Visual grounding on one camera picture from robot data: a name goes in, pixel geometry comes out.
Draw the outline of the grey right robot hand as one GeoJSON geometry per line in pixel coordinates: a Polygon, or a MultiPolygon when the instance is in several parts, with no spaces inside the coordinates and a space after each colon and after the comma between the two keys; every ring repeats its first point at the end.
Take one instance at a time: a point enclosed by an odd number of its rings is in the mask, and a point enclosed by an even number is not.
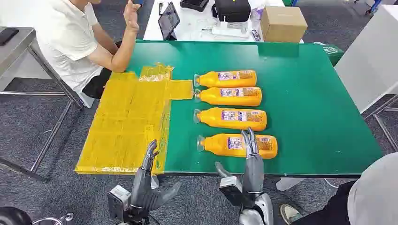
{"type": "Polygon", "coordinates": [[[256,136],[250,127],[247,130],[242,130],[241,135],[244,138],[246,151],[243,183],[240,183],[237,177],[226,171],[220,162],[215,162],[216,170],[222,177],[219,189],[227,195],[260,194],[263,191],[264,164],[256,136]]]}

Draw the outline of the seated person's hand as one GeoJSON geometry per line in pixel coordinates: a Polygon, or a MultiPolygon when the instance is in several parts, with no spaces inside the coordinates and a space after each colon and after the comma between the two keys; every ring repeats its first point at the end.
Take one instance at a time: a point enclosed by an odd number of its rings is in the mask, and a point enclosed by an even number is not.
{"type": "Polygon", "coordinates": [[[125,6],[123,17],[126,23],[126,30],[138,33],[138,10],[140,9],[140,4],[133,3],[132,0],[128,0],[125,6]]]}

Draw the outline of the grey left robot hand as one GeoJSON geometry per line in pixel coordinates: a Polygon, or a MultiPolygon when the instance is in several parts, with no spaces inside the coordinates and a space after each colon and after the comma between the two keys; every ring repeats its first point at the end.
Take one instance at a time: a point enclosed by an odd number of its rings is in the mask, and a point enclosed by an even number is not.
{"type": "Polygon", "coordinates": [[[149,143],[143,162],[137,169],[131,191],[132,206],[147,211],[158,209],[166,204],[178,194],[182,185],[181,182],[177,182],[167,190],[159,191],[152,189],[152,166],[154,158],[158,154],[155,151],[156,148],[157,141],[154,139],[149,143]]]}

